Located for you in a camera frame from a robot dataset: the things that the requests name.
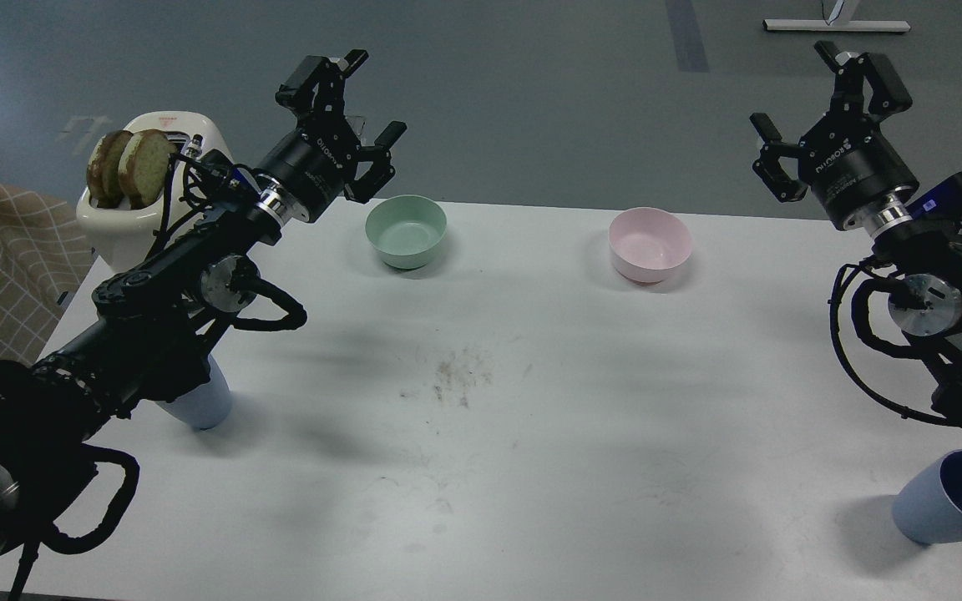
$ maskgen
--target metal stand base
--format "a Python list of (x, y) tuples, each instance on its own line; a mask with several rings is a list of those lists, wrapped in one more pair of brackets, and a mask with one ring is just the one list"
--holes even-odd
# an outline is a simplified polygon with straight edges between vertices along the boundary
[(860, 33), (908, 33), (908, 22), (848, 22), (826, 24), (822, 19), (763, 19), (767, 31), (851, 31)]
[(851, 31), (860, 33), (908, 33), (908, 22), (854, 22), (860, 0), (837, 0), (828, 19), (763, 19), (767, 31)]

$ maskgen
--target gray floor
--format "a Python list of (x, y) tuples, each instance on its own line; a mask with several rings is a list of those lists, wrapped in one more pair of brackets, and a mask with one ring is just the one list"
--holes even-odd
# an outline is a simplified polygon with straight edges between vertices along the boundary
[[(255, 163), (291, 126), (272, 94), (301, 58), (362, 47), (348, 113), (370, 136), (409, 125), (384, 195), (823, 218), (811, 200), (772, 200), (749, 168), (748, 123), (767, 111), (796, 138), (825, 109), (820, 35), (761, 27), (821, 12), (816, 0), (0, 3), (0, 181), (76, 198), (97, 137), (163, 109), (209, 115)], [(889, 140), (924, 189), (962, 170), (962, 1), (863, 0), (856, 17), (912, 24), (828, 35), (888, 54), (904, 76), (915, 106), (886, 122)], [(62, 134), (99, 115), (87, 139), (90, 121)]]

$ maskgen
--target bowl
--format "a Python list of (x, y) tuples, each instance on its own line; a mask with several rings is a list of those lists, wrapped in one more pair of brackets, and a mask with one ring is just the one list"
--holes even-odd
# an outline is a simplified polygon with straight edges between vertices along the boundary
[(671, 277), (692, 252), (692, 236), (685, 224), (651, 206), (623, 210), (611, 221), (607, 239), (615, 269), (639, 284)]
[(375, 206), (366, 218), (366, 237), (381, 260), (398, 270), (415, 270), (440, 254), (448, 218), (438, 203), (404, 194)]

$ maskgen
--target green bowl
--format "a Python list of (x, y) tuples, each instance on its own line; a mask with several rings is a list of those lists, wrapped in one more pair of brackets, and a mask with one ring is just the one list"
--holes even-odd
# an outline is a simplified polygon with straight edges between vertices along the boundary
[(366, 237), (381, 260), (398, 270), (415, 270), (436, 259), (448, 218), (438, 203), (404, 194), (375, 206), (366, 218)]

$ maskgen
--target pink bowl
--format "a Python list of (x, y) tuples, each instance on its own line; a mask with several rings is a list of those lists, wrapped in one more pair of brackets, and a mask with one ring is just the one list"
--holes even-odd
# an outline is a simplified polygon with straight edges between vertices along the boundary
[(607, 230), (611, 262), (630, 280), (655, 284), (671, 277), (692, 252), (685, 224), (651, 206), (623, 210)]

